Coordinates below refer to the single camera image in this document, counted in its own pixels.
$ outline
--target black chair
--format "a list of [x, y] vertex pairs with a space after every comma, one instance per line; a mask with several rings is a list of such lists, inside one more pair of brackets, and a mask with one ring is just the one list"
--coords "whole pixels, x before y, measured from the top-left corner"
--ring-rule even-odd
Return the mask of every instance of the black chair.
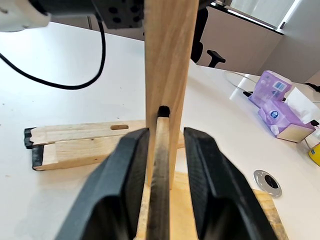
[[[202, 34], [204, 33], [205, 26], [208, 20], [208, 10], [203, 8], [198, 11], [195, 22], [194, 36], [193, 36], [193, 44], [191, 51], [191, 59], [195, 63], [199, 61], [201, 58], [202, 52], [204, 50], [204, 45], [200, 42]], [[211, 57], [211, 62], [208, 67], [214, 68], [217, 63], [225, 63], [226, 60], [220, 56], [216, 51], [208, 50], [206, 51]]]

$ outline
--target black cable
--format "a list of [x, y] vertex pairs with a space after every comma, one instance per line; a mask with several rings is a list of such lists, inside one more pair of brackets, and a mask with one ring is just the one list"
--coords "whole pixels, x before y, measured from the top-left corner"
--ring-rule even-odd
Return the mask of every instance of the black cable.
[[101, 73], [102, 73], [102, 71], [104, 69], [105, 60], [106, 60], [106, 38], [105, 38], [104, 26], [103, 26], [103, 24], [102, 24], [100, 19], [97, 18], [97, 21], [98, 21], [99, 30], [100, 30], [100, 33], [101, 33], [101, 43], [102, 43], [102, 56], [101, 56], [100, 68], [99, 68], [98, 73], [94, 76], [94, 78], [92, 78], [90, 81], [87, 81], [87, 82], [85, 82], [83, 84], [70, 86], [70, 85], [62, 85], [62, 84], [57, 84], [57, 83], [53, 83], [53, 82], [50, 82], [50, 81], [46, 81], [46, 80], [37, 78], [35, 76], [29, 75], [28, 73], [22, 71], [21, 69], [19, 69], [15, 65], [13, 65], [1, 53], [0, 53], [0, 59], [2, 59], [6, 64], [8, 64], [13, 70], [18, 72], [19, 74], [23, 75], [24, 77], [26, 77], [28, 79], [31, 79], [32, 81], [37, 82], [37, 83], [44, 84], [46, 86], [50, 86], [50, 87], [57, 88], [57, 89], [65, 89], [65, 90], [84, 89], [84, 88], [90, 86], [91, 84], [93, 84], [100, 77], [100, 75], [101, 75]]

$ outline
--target wooden board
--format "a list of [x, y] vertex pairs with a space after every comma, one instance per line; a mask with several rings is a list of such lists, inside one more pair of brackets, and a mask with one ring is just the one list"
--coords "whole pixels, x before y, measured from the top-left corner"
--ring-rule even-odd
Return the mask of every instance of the wooden board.
[[147, 181], [151, 184], [157, 113], [170, 108], [170, 185], [186, 90], [199, 0], [145, 0], [145, 104], [150, 129]]
[[[288, 240], [277, 209], [271, 196], [260, 190], [253, 190], [265, 215], [267, 216], [279, 240]], [[146, 239], [147, 216], [150, 188], [145, 184], [136, 240]], [[189, 190], [189, 179], [186, 173], [176, 172], [170, 190], [170, 239], [197, 240], [197, 230]]]
[[33, 145], [45, 145], [68, 140], [119, 136], [145, 127], [145, 120], [43, 126], [31, 130], [30, 141]]
[[[42, 158], [42, 165], [33, 167], [36, 171], [68, 169], [101, 163], [116, 148], [122, 135], [97, 138], [57, 141], [44, 145], [43, 154], [33, 149], [32, 158]], [[184, 135], [179, 134], [178, 148], [185, 147]]]
[[169, 117], [158, 117], [146, 238], [170, 239]]

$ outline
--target purple tissue box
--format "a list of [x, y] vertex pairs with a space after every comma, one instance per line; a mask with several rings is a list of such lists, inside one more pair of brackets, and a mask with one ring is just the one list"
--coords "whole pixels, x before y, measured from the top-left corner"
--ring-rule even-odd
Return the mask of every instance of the purple tissue box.
[[291, 87], [292, 82], [288, 78], [267, 70], [262, 73], [249, 100], [261, 108], [268, 100], [282, 101]]
[[303, 122], [281, 101], [268, 100], [258, 111], [259, 116], [278, 139], [300, 143], [316, 129]]

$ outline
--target desk surface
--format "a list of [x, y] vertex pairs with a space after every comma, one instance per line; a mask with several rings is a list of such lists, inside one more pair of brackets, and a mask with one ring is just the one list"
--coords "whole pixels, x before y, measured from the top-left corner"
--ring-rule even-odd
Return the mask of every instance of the desk surface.
[[[23, 145], [24, 128], [145, 118], [143, 42], [109, 34], [106, 41], [100, 79], [78, 91], [32, 82], [0, 62], [0, 213], [5, 216], [0, 239], [53, 239], [96, 167], [33, 171], [31, 153]], [[0, 52], [31, 75], [71, 85], [96, 74], [101, 43], [98, 32], [50, 23], [0, 33]], [[254, 170], [272, 174], [282, 187], [274, 202], [289, 238], [318, 239], [320, 168], [306, 156], [303, 143], [274, 138], [257, 110], [225, 81], [224, 71], [190, 63], [181, 126], [213, 136], [251, 187], [257, 188]], [[178, 151], [176, 170], [187, 171], [183, 150]]]

